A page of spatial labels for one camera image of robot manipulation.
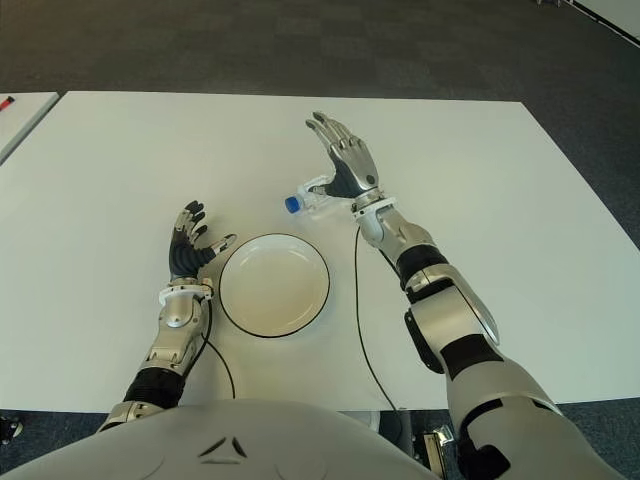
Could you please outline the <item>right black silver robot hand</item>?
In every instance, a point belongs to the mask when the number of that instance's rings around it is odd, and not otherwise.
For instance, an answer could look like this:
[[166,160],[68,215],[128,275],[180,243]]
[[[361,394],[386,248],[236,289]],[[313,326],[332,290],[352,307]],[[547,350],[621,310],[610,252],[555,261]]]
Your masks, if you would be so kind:
[[330,197],[355,199],[378,187],[378,172],[366,143],[344,124],[322,112],[305,121],[319,138],[334,165],[330,181],[309,188]]

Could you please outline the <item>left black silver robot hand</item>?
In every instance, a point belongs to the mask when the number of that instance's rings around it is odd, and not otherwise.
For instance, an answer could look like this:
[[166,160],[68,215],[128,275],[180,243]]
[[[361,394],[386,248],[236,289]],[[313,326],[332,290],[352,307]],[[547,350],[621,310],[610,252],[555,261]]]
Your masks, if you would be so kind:
[[215,242],[206,243],[202,239],[209,230],[205,217],[204,204],[198,200],[191,201],[179,212],[168,251],[171,280],[196,278],[203,267],[236,242],[236,234],[226,234]]

